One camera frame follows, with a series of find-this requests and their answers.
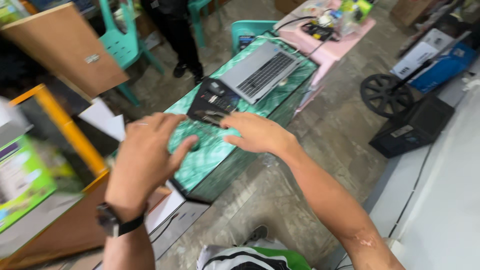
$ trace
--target silver laptop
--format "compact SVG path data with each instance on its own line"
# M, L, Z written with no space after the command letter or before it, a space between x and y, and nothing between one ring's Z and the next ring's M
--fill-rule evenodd
M267 41L219 79L248 103L255 104L290 75L298 63L296 57Z

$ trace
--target person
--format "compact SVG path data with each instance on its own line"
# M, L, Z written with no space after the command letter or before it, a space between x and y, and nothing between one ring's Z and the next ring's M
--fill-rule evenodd
M202 82L204 70L198 60L195 40L190 32L187 15L188 0L141 0L140 3L163 36L178 54L173 76L180 78L187 68L195 85Z
M105 195L122 222L142 215L147 198L174 174L198 140L196 135L189 136L169 154L170 135L184 120L185 115L156 113L128 125ZM308 204L345 248L355 270L405 270L363 208L306 154L293 134L269 119L248 112L232 113L221 121L221 127L235 128L241 135L225 136L225 142L250 152L272 153L290 167ZM269 248L222 249L213 258L207 258L199 270L310 269L299 254L274 248L274 244ZM107 237L103 269L155 269L144 225L120 237Z

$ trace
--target mouse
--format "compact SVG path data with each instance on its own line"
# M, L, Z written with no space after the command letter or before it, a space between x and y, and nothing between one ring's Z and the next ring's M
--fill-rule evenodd
M222 97L225 94L225 90L221 89L218 83L211 82L208 86L208 91L214 93L215 95Z

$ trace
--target keyboard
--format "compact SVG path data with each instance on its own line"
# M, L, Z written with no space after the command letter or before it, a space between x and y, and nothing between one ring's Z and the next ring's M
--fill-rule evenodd
M253 97L265 85L282 73L293 61L286 54L279 52L237 87L248 97Z
M205 93L203 93L200 96L200 98L203 98L208 103L213 104L213 105L219 107L220 109L226 110L228 112L232 112L237 108L237 106L231 104L230 102L227 102L227 101L223 100L221 97L213 94L210 91L205 91Z

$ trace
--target teal plastic chair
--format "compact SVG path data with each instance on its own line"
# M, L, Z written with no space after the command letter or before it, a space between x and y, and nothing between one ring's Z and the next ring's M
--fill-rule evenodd
M200 48L205 47L204 33L202 29L202 22L200 20L200 10L203 9L204 16L208 16L208 6L212 0L189 0L188 1L188 10L190 12L190 17L192 18L193 29L195 30L195 36L197 38L197 46ZM215 0L215 12L220 24L222 27L222 20L220 19L220 13L218 12L218 0Z
M113 21L108 0L100 0L100 9L106 28L106 33L100 37L103 46L123 70L135 63L140 56L144 56L160 73L164 74L165 71L160 65L160 62L147 49L145 43L137 38L137 28L132 16L132 0L128 0L128 4L129 6L124 3L120 4L127 27L127 33L124 34L117 28ZM130 91L126 82L118 85L117 88L133 105L137 107L140 105L137 97Z
M273 31L273 26L278 21L252 21L243 20L232 23L232 57L239 51L239 37L240 36L259 36L265 31Z

